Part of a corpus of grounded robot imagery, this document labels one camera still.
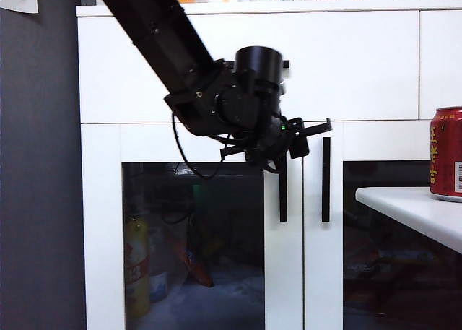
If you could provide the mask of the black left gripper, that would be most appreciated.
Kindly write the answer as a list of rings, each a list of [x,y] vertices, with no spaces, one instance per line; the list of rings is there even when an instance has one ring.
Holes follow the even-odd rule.
[[[267,171],[281,171],[284,158],[289,155],[292,159],[305,157],[310,153],[308,137],[322,134],[331,130],[331,119],[306,127],[301,118],[286,119],[281,117],[273,121],[269,130],[261,136],[247,136],[244,139],[219,138],[226,144],[220,150],[225,158],[243,152],[245,161],[259,166]]]

